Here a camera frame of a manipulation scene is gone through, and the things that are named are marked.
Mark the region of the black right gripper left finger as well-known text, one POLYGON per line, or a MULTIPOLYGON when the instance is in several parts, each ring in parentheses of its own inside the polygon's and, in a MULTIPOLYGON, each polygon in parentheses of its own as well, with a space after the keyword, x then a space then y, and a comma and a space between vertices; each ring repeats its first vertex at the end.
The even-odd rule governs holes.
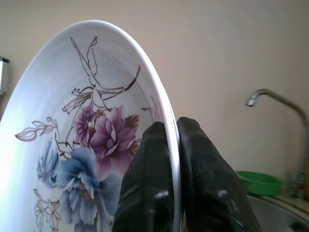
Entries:
POLYGON ((114 232, 170 232, 174 195, 164 123, 153 123, 121 184, 114 232))

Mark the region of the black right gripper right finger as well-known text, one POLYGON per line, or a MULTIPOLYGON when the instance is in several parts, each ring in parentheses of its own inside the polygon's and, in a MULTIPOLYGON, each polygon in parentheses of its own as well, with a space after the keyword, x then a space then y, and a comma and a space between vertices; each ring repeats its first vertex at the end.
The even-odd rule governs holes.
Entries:
POLYGON ((177 121, 182 202, 189 232, 259 232, 246 190, 231 166, 188 117, 177 121))

